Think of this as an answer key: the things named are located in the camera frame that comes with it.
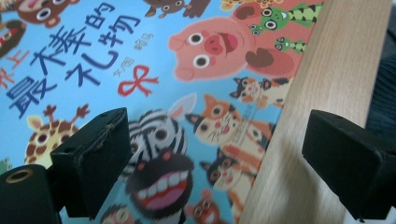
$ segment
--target black clamp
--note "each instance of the black clamp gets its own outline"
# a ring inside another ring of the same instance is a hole
[[[303,155],[355,218],[396,205],[396,146],[337,115],[312,110]]]
[[[60,224],[94,219],[132,157],[126,108],[107,111],[50,153],[51,167],[24,165],[0,175],[0,220],[7,224]]]

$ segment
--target animal illustration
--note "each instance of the animal illustration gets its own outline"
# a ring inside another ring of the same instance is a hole
[[[288,92],[288,78],[263,78],[262,81],[254,77],[235,77],[236,91],[230,96],[244,103],[256,103],[258,108],[276,105],[283,108],[283,100]]]
[[[251,33],[254,35],[260,35],[264,30],[279,30],[284,28],[290,21],[296,22],[305,27],[311,27],[315,22],[317,22],[322,6],[323,3],[317,3],[310,6],[306,3],[301,3],[289,11],[280,7],[267,7],[262,10],[261,23],[252,24],[250,26]]]
[[[283,0],[257,0],[262,8],[269,7],[273,3],[281,4]]]
[[[199,140],[219,147],[252,173],[258,173],[274,125],[242,118],[233,105],[209,94],[205,95],[204,112],[187,114],[186,119]]]
[[[251,34],[249,26],[261,12],[259,3],[244,3],[231,17],[197,21],[172,35],[168,47],[177,58],[175,77],[186,82],[222,79],[243,69],[270,78],[294,76],[301,56],[274,49],[273,40],[283,33]],[[297,28],[288,29],[293,38],[309,37],[309,33],[294,32]]]
[[[213,162],[201,161],[206,177],[214,189],[227,191],[232,203],[233,219],[238,223],[248,194],[253,186],[255,175],[240,166],[233,158],[219,151]]]
[[[150,110],[139,120],[129,121],[133,156],[120,174],[120,180],[126,181],[139,161],[155,159],[163,149],[172,148],[174,153],[186,153],[187,135],[178,121],[192,111],[195,102],[196,94],[190,94],[177,100],[168,111]]]
[[[12,169],[12,165],[9,164],[9,158],[5,158],[0,161],[0,175]]]
[[[70,120],[54,119],[53,113],[56,105],[47,105],[43,111],[44,116],[49,117],[49,123],[43,124],[39,116],[29,116],[27,123],[33,130],[26,148],[25,164],[40,164],[49,168],[52,165],[50,153],[71,135],[78,131],[75,122],[78,118],[84,119],[90,113],[88,105],[78,107],[76,115]]]
[[[220,9],[223,11],[231,11],[240,4],[255,1],[256,0],[220,0]]]
[[[276,49],[284,52],[288,51],[289,49],[294,49],[296,53],[304,53],[306,49],[306,44],[302,40],[292,42],[287,37],[278,38],[274,45]]]
[[[159,16],[160,19],[164,18],[170,13],[179,12],[185,8],[183,13],[184,17],[201,17],[206,10],[210,0],[191,0],[189,4],[186,4],[184,0],[144,0],[150,5],[146,17],[152,17],[157,13],[157,8],[160,8],[163,14]]]
[[[113,204],[108,207],[103,213],[101,219],[101,224],[140,224],[140,221],[134,221],[134,217],[128,210],[126,205]]]
[[[2,11],[10,11],[14,9],[14,3],[16,0],[2,0],[0,1],[0,12]]]
[[[157,158],[140,161],[128,178],[125,193],[137,210],[155,223],[184,223],[194,164],[185,155],[163,149]]]
[[[198,224],[226,224],[220,218],[220,210],[218,205],[212,199],[212,191],[203,189],[201,191],[202,200],[196,205],[187,204],[184,212],[187,217],[193,217]]]
[[[1,21],[0,16],[0,58],[18,46],[24,33],[26,24],[22,21]]]
[[[47,28],[56,26],[59,15],[79,0],[20,0],[15,2],[15,9],[21,19],[33,24],[45,24]]]

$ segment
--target wooden plank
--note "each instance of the wooden plank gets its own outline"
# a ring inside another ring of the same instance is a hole
[[[390,9],[325,1],[240,223],[343,222],[345,207],[301,154],[304,133],[313,108],[364,126]]]

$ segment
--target cartoon pig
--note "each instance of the cartoon pig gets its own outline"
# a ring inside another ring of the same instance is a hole
[[[291,3],[282,7],[294,6]],[[259,3],[245,3],[230,18],[198,21],[171,36],[168,47],[176,54],[176,78],[181,81],[220,79],[243,69],[269,78],[294,76],[302,56],[278,51],[273,43],[283,35],[307,41],[310,29],[290,24],[280,31],[256,36],[249,27],[260,22],[261,14]]]

